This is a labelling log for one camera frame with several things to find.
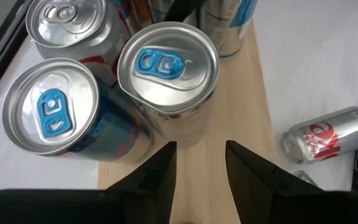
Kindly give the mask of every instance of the silver pull tab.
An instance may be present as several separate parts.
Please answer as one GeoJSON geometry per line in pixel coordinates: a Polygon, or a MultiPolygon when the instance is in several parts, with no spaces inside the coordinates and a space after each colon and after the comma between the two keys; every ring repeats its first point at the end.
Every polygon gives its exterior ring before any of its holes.
{"type": "Polygon", "coordinates": [[[63,23],[72,21],[77,12],[77,8],[72,4],[55,2],[45,8],[42,17],[49,23],[63,23]]]}

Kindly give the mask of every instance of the can rim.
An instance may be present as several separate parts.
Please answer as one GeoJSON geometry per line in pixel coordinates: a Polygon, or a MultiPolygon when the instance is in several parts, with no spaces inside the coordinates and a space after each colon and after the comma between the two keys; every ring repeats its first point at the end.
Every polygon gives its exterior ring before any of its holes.
{"type": "Polygon", "coordinates": [[[220,67],[218,51],[216,50],[214,44],[212,43],[212,40],[206,34],[204,34],[199,29],[191,25],[184,24],[182,22],[159,22],[153,24],[151,26],[142,29],[135,35],[133,35],[122,49],[122,52],[124,53],[121,54],[118,61],[118,76],[117,76],[121,89],[135,100],[157,110],[158,112],[164,114],[177,114],[177,113],[184,113],[186,111],[192,110],[193,108],[196,108],[203,102],[207,101],[210,98],[210,96],[213,94],[214,90],[216,89],[217,82],[219,80],[219,67],[220,67]],[[160,32],[161,30],[166,29],[167,27],[175,27],[181,30],[186,30],[187,32],[191,32],[191,35],[193,35],[198,40],[203,41],[205,45],[208,46],[206,49],[208,51],[209,57],[213,61],[213,63],[211,63],[211,66],[214,66],[214,69],[211,70],[211,73],[213,74],[210,75],[208,80],[206,81],[206,88],[201,90],[198,93],[198,96],[194,97],[192,100],[182,105],[156,106],[155,104],[148,102],[147,100],[144,100],[143,98],[137,96],[135,93],[128,91],[122,86],[122,82],[120,82],[120,79],[122,79],[122,77],[129,78],[129,75],[120,75],[119,68],[123,67],[125,62],[128,62],[130,60],[128,59],[129,52],[132,52],[134,48],[137,45],[139,45],[139,42],[142,40],[141,37],[147,37],[148,35],[151,35],[156,32],[160,32]]]}
{"type": "Polygon", "coordinates": [[[287,136],[289,136],[291,133],[289,132],[285,132],[283,134],[283,137],[282,137],[282,145],[284,147],[284,150],[286,152],[287,155],[289,155],[293,160],[294,162],[296,162],[297,164],[302,164],[304,161],[305,161],[305,152],[301,149],[301,152],[302,152],[302,160],[299,160],[297,159],[291,152],[290,152],[290,149],[288,147],[288,144],[287,144],[287,136]]]}
{"type": "Polygon", "coordinates": [[[5,94],[4,101],[2,103],[2,125],[4,126],[5,133],[7,134],[8,138],[20,149],[22,149],[25,152],[29,152],[32,154],[40,155],[40,156],[59,156],[66,152],[68,152],[68,148],[77,143],[86,133],[91,129],[92,124],[94,123],[96,119],[96,115],[99,111],[99,88],[97,81],[91,71],[84,66],[82,63],[77,62],[75,60],[69,59],[69,58],[51,58],[46,59],[40,63],[37,63],[33,65],[32,67],[28,68],[26,71],[21,73],[15,81],[10,85],[8,91],[5,94]],[[68,62],[76,65],[77,67],[80,67],[85,74],[87,74],[87,79],[89,80],[90,85],[94,89],[94,109],[92,109],[91,114],[89,115],[88,121],[86,124],[81,128],[80,132],[76,134],[76,137],[73,138],[69,142],[63,142],[59,146],[54,147],[48,147],[47,145],[41,145],[40,147],[43,147],[45,149],[45,152],[36,152],[34,151],[30,146],[37,147],[38,145],[33,144],[29,145],[26,144],[28,141],[24,139],[23,136],[21,136],[20,131],[18,131],[18,123],[16,121],[16,114],[17,114],[17,104],[12,105],[18,102],[18,99],[15,100],[15,102],[12,102],[13,98],[20,98],[17,97],[17,92],[23,87],[23,85],[28,84],[30,82],[29,79],[37,78],[37,76],[34,75],[35,72],[37,72],[40,68],[40,66],[47,65],[48,63],[54,63],[54,62],[68,62]]]}
{"type": "Polygon", "coordinates": [[[32,1],[32,3],[30,4],[27,13],[25,15],[25,28],[27,30],[27,33],[30,35],[31,39],[34,40],[35,43],[37,43],[38,45],[41,45],[43,47],[48,47],[51,49],[61,49],[61,48],[65,48],[65,47],[70,47],[72,45],[78,44],[86,39],[88,39],[90,36],[92,36],[97,30],[100,29],[100,27],[102,26],[102,24],[105,22],[105,18],[106,18],[106,14],[107,14],[107,2],[106,0],[100,0],[101,4],[103,5],[103,19],[99,19],[97,28],[94,29],[92,32],[89,32],[88,35],[84,36],[82,39],[78,39],[77,41],[74,41],[70,44],[65,44],[65,45],[52,45],[52,44],[45,44],[39,41],[36,32],[34,31],[34,16],[35,16],[35,10],[38,8],[39,4],[41,3],[41,1],[43,0],[35,0],[32,1]]]}

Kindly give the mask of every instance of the wooden surface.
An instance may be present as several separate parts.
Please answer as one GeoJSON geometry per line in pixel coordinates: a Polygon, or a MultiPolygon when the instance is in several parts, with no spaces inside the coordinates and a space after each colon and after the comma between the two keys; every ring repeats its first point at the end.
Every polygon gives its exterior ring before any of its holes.
{"type": "MultiPolygon", "coordinates": [[[[221,63],[219,84],[203,139],[190,148],[177,150],[177,184],[171,223],[239,223],[227,181],[224,157],[227,140],[235,140],[275,162],[253,23],[240,54],[221,63]]],[[[166,139],[157,138],[153,153],[166,142],[166,139]]],[[[98,187],[109,187],[142,162],[131,165],[101,162],[98,187]]]]}

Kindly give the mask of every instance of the pull tab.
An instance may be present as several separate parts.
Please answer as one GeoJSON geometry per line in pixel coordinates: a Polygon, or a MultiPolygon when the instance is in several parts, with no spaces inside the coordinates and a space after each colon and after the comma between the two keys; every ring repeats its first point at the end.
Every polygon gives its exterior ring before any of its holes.
{"type": "Polygon", "coordinates": [[[58,89],[50,89],[41,94],[37,102],[41,130],[45,138],[55,137],[71,129],[66,95],[58,89]]]}
{"type": "Polygon", "coordinates": [[[164,79],[178,78],[184,69],[181,56],[154,49],[142,49],[135,61],[135,71],[164,79]]]}
{"type": "Polygon", "coordinates": [[[55,2],[46,7],[43,19],[49,23],[63,23],[72,21],[77,15],[77,8],[72,4],[55,2]]]}

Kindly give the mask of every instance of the soda can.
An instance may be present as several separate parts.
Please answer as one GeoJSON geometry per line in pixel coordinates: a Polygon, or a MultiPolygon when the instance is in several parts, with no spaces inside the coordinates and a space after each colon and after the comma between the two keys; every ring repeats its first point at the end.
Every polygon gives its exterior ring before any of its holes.
{"type": "Polygon", "coordinates": [[[207,0],[201,8],[200,29],[213,41],[220,58],[241,49],[257,0],[207,0]]]}
{"type": "Polygon", "coordinates": [[[116,83],[119,54],[130,35],[113,3],[35,0],[25,22],[43,58],[81,60],[108,71],[94,73],[107,86],[116,83]]]}
{"type": "Polygon", "coordinates": [[[219,76],[211,40],[181,22],[160,22],[138,32],[118,63],[121,89],[169,140],[182,146],[204,133],[219,76]]]}
{"type": "Polygon", "coordinates": [[[285,152],[300,164],[358,150],[358,107],[297,124],[283,135],[282,143],[285,152]]]}
{"type": "Polygon", "coordinates": [[[150,134],[108,90],[80,62],[45,60],[10,87],[2,107],[5,132],[36,155],[138,161],[151,148],[150,134]]]}
{"type": "MultiPolygon", "coordinates": [[[[163,22],[175,0],[149,0],[153,22],[163,22]]],[[[197,27],[196,11],[192,12],[184,21],[185,24],[197,27]]]]}
{"type": "Polygon", "coordinates": [[[309,183],[309,184],[311,184],[311,185],[314,185],[314,186],[318,187],[317,184],[316,184],[316,182],[314,182],[314,181],[309,177],[309,175],[308,175],[305,171],[303,171],[303,170],[296,171],[295,173],[293,173],[293,175],[294,175],[295,177],[297,177],[297,178],[303,180],[303,181],[306,181],[307,183],[309,183]]]}
{"type": "Polygon", "coordinates": [[[152,24],[147,0],[110,0],[119,9],[131,35],[152,24]]]}

